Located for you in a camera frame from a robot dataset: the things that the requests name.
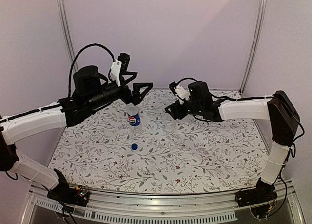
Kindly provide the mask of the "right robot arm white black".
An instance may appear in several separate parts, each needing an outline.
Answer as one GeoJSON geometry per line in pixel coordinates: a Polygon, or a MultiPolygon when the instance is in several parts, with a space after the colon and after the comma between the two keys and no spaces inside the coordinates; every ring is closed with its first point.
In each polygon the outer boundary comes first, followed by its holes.
{"type": "Polygon", "coordinates": [[[236,119],[266,120],[271,124],[272,146],[263,173],[253,189],[243,188],[236,192],[239,207],[269,201],[277,201],[275,182],[281,179],[282,170],[289,157],[295,157],[295,141],[304,136],[296,134],[302,128],[300,116],[284,91],[271,96],[230,98],[213,95],[205,82],[193,79],[184,89],[179,82],[169,84],[169,89],[178,99],[165,108],[174,120],[187,115],[201,117],[205,122],[222,122],[236,119]]]}

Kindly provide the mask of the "blue bottle cap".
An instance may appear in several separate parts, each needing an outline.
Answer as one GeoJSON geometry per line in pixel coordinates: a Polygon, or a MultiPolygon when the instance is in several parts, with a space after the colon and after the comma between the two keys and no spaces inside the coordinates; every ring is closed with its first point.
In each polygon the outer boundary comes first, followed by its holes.
{"type": "Polygon", "coordinates": [[[131,149],[132,149],[133,151],[137,150],[137,149],[138,149],[138,145],[137,145],[136,143],[132,144],[132,145],[131,145],[131,149]]]}

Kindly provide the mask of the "Pepsi bottle with blue label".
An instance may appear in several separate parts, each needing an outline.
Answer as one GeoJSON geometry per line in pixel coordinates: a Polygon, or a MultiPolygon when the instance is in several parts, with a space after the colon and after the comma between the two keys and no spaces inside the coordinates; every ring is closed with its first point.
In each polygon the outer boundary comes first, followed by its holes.
{"type": "Polygon", "coordinates": [[[133,134],[139,134],[142,131],[142,123],[139,114],[139,107],[132,103],[126,105],[128,122],[130,125],[130,131],[133,134]]]}

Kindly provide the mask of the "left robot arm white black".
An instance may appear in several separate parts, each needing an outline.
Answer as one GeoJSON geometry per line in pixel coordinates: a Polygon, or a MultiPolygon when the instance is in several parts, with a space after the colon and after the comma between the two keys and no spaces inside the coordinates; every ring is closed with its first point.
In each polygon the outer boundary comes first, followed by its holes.
{"type": "Polygon", "coordinates": [[[79,185],[69,186],[65,176],[57,169],[49,169],[29,158],[16,148],[16,142],[51,129],[72,127],[82,123],[96,112],[108,107],[116,100],[125,104],[138,105],[153,84],[134,83],[130,90],[128,83],[136,72],[125,72],[128,79],[115,77],[113,82],[99,73],[94,65],[86,66],[74,73],[75,90],[69,97],[42,108],[30,110],[0,119],[0,170],[21,175],[41,184],[48,190],[47,197],[61,205],[72,204],[86,207],[89,190],[79,185]]]}

